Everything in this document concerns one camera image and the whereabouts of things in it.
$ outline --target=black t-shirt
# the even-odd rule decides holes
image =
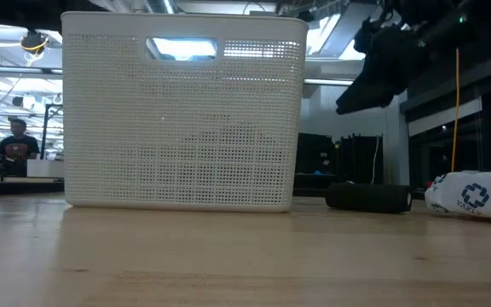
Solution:
[[[7,158],[28,159],[32,153],[39,153],[38,140],[33,136],[24,136],[21,139],[9,136],[1,141],[0,154]]]

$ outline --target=wooden table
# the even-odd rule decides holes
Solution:
[[[3,306],[491,306],[491,222],[71,208],[0,198]]]

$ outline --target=black cylindrical object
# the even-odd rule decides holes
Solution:
[[[335,183],[327,190],[325,202],[340,210],[403,213],[410,211],[412,194],[408,186]]]

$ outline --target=person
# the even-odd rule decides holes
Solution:
[[[28,136],[26,122],[21,119],[10,120],[12,136],[3,139],[0,143],[0,160],[9,158],[13,160],[35,159],[39,154],[38,140]]]

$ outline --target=white plastic basket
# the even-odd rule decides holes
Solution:
[[[307,26],[212,15],[62,15],[66,199],[74,206],[286,211]],[[152,37],[213,38],[156,61]]]

